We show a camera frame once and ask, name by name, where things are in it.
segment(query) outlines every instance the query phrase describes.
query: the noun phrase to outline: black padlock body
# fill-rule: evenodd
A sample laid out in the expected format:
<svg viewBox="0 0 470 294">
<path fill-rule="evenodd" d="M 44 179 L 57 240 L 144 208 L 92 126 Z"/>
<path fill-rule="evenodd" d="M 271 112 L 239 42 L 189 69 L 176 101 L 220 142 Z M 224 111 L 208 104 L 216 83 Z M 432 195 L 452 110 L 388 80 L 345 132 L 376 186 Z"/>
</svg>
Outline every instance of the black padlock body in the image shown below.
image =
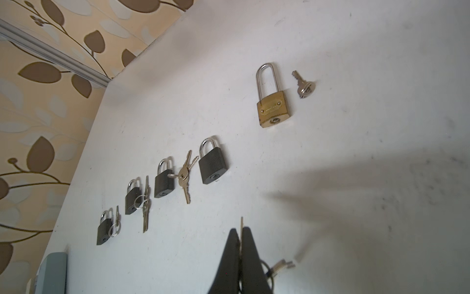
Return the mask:
<svg viewBox="0 0 470 294">
<path fill-rule="evenodd" d="M 204 184 L 210 184 L 220 178 L 227 171 L 222 149 L 215 147 L 199 159 L 199 169 Z"/>
<path fill-rule="evenodd" d="M 168 177 L 168 175 L 172 173 L 173 171 L 171 169 L 167 169 L 155 177 L 155 198 L 168 195 L 175 189 L 175 180 Z"/>
<path fill-rule="evenodd" d="M 130 215 L 137 210 L 134 206 L 134 201 L 137 197 L 142 195 L 141 189 L 139 187 L 134 187 L 129 193 L 125 196 L 125 214 Z M 142 197 L 135 201 L 135 204 L 139 206 L 142 203 Z"/>
<path fill-rule="evenodd" d="M 98 227 L 98 235 L 96 236 L 97 245 L 101 245 L 104 242 L 108 241 L 108 239 L 110 238 L 109 232 L 110 232 L 111 226 L 112 226 L 112 222 L 110 218 L 107 218 L 102 223 L 100 223 L 100 226 Z"/>
</svg>

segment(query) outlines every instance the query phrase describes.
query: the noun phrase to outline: black padlock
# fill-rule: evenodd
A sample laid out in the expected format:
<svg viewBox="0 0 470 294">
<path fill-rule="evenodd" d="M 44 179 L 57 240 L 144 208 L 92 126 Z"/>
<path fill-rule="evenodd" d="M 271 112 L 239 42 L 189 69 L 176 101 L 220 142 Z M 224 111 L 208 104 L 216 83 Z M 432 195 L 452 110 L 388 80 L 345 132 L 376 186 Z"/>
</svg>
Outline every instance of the black padlock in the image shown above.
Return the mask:
<svg viewBox="0 0 470 294">
<path fill-rule="evenodd" d="M 203 155 L 204 144 L 211 142 L 213 149 L 206 155 Z M 220 178 L 227 171 L 222 149 L 217 147 L 214 139 L 206 138 L 199 147 L 199 169 L 204 184 L 209 184 Z"/>
<path fill-rule="evenodd" d="M 96 244 L 101 245 L 108 241 L 112 234 L 112 220 L 109 210 L 105 210 L 101 215 L 100 226 L 98 227 L 98 235 L 96 236 Z"/>
<path fill-rule="evenodd" d="M 137 210 L 142 203 L 141 189 L 137 186 L 137 180 L 131 180 L 127 186 L 127 195 L 125 196 L 125 214 L 130 215 Z"/>
<path fill-rule="evenodd" d="M 161 172 L 164 163 L 166 163 L 166 170 Z M 158 164 L 157 176 L 155 177 L 155 198 L 161 198 L 168 195 L 175 189 L 175 180 L 169 178 L 169 174 L 173 174 L 173 170 L 171 169 L 170 161 L 165 158 Z"/>
</svg>

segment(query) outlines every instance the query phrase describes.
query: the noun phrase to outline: gold padlock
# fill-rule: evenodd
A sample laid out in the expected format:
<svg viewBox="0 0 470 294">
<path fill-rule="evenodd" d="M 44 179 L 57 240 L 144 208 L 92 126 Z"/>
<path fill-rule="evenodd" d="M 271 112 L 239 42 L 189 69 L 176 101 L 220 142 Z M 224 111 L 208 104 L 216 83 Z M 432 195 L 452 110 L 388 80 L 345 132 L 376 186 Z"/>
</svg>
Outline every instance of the gold padlock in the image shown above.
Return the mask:
<svg viewBox="0 0 470 294">
<path fill-rule="evenodd" d="M 259 74 L 263 69 L 267 67 L 270 67 L 273 71 L 274 83 L 276 84 L 277 92 L 261 99 L 261 86 L 259 84 Z M 276 72 L 274 71 L 274 67 L 271 63 L 263 64 L 256 72 L 256 86 L 258 86 L 259 102 L 256 104 L 256 106 L 258 107 L 258 117 L 260 126 L 270 127 L 282 121 L 285 121 L 290 117 L 287 109 L 284 91 L 279 90 Z"/>
</svg>

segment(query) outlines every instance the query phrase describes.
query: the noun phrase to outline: padlock body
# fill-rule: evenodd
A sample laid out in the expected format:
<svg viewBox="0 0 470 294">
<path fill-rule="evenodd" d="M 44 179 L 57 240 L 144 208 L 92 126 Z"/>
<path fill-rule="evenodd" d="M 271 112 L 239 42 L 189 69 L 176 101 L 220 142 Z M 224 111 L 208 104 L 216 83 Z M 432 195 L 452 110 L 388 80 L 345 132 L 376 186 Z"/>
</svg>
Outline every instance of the padlock body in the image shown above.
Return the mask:
<svg viewBox="0 0 470 294">
<path fill-rule="evenodd" d="M 204 184 L 209 184 L 220 178 L 227 171 L 222 149 L 215 147 L 199 159 L 199 169 Z"/>
<path fill-rule="evenodd" d="M 168 175 L 172 173 L 173 170 L 167 169 L 155 177 L 155 198 L 161 198 L 168 195 L 175 189 L 175 180 L 168 177 Z"/>
<path fill-rule="evenodd" d="M 134 211 L 137 210 L 134 206 L 134 201 L 137 197 L 142 195 L 141 189 L 139 187 L 134 187 L 132 190 L 129 191 L 129 193 L 125 196 L 125 214 L 130 215 Z M 139 206 L 142 203 L 142 197 L 137 199 L 135 202 L 137 206 Z"/>
<path fill-rule="evenodd" d="M 98 227 L 98 235 L 96 236 L 97 245 L 101 245 L 104 242 L 108 241 L 108 239 L 110 238 L 109 232 L 111 229 L 111 225 L 112 221 L 110 218 L 107 218 L 102 223 L 100 223 L 100 226 Z"/>
<path fill-rule="evenodd" d="M 259 125 L 271 127 L 290 117 L 284 91 L 273 93 L 261 99 L 258 107 Z"/>
</svg>

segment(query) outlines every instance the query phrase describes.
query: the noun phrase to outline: floral wallpaper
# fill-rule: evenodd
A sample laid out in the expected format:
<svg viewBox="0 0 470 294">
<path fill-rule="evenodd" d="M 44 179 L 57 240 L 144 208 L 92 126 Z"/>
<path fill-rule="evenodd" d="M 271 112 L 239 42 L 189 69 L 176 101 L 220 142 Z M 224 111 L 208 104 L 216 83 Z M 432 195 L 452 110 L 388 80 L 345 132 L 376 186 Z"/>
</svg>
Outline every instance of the floral wallpaper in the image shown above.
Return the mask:
<svg viewBox="0 0 470 294">
<path fill-rule="evenodd" d="M 105 89 L 7 40 L 0 64 L 0 293 L 17 294 L 36 276 Z"/>
<path fill-rule="evenodd" d="M 193 0 L 0 0 L 0 18 L 113 78 Z"/>
</svg>

